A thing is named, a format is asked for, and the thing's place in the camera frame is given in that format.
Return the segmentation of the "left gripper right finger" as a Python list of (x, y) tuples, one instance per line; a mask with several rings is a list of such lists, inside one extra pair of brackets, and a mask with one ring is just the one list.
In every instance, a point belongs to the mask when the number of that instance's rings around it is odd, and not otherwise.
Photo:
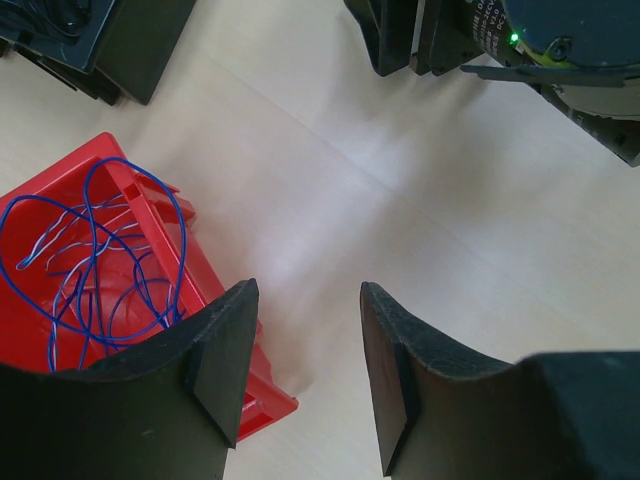
[(390, 479), (635, 479), (639, 355), (552, 352), (507, 363), (360, 290), (382, 471)]

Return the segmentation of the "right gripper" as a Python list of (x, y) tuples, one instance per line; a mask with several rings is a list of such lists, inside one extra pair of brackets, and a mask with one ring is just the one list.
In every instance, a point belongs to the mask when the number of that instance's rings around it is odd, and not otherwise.
[(443, 75), (505, 43), (501, 1), (346, 0), (373, 70)]

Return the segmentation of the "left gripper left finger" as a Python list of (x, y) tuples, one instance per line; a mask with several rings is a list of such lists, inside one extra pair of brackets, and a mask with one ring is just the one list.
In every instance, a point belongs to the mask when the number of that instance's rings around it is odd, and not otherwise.
[(236, 446), (255, 280), (82, 370), (1, 369), (5, 479), (219, 479)]

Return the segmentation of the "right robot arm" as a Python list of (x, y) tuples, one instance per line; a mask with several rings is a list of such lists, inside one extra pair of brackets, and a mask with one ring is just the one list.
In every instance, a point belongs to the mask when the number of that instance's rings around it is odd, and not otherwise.
[(348, 1), (374, 71), (521, 83), (639, 164), (636, 1)]

